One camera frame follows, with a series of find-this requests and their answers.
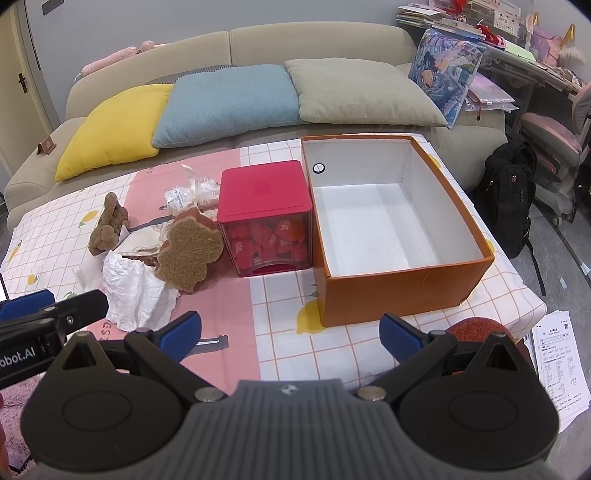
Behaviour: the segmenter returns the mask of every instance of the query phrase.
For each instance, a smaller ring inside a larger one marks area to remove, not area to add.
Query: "pink and white tablecloth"
[[[545,304],[524,285],[432,146],[421,135],[415,137],[440,164],[491,241],[495,261],[459,307],[406,320],[428,332],[445,329],[467,317],[488,317],[521,338],[545,315]],[[243,147],[149,168],[42,205],[27,213],[14,229],[0,268],[8,294],[14,298],[48,288],[59,301],[82,292],[72,266],[90,258],[86,247],[107,192],[117,194],[129,210],[131,226],[135,226],[166,214],[162,209],[164,191],[187,183],[181,163],[219,181],[226,168],[291,159],[301,159],[299,140]],[[211,279],[196,293],[178,299],[173,318],[186,310],[196,310],[203,319],[204,338],[228,337],[228,348],[192,355],[183,361],[226,392],[232,392],[240,379],[341,378],[347,387],[355,388],[394,367],[392,356],[380,344],[377,321],[322,328],[312,270],[239,278],[227,256],[214,269]],[[108,322],[97,322],[89,329],[102,339],[124,335]]]

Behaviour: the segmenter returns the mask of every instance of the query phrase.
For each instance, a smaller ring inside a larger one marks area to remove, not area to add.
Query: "blue pillow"
[[[156,148],[303,123],[291,77],[281,65],[254,65],[179,78],[154,133]]]

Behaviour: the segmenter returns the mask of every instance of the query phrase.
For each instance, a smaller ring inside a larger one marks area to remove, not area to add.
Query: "pink fluffy rug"
[[[4,408],[0,410],[0,422],[6,434],[6,447],[10,465],[20,468],[30,452],[21,435],[22,409],[39,383],[35,376],[2,390]]]

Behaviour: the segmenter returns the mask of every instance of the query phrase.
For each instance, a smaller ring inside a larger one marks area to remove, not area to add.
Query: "clear plastic box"
[[[297,160],[225,170],[217,220],[238,275],[310,268],[311,210]]]

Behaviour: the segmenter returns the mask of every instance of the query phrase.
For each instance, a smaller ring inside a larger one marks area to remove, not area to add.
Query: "stack of books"
[[[446,17],[448,15],[441,9],[421,4],[408,4],[398,7],[396,20],[404,25],[429,28],[433,26],[433,22]]]

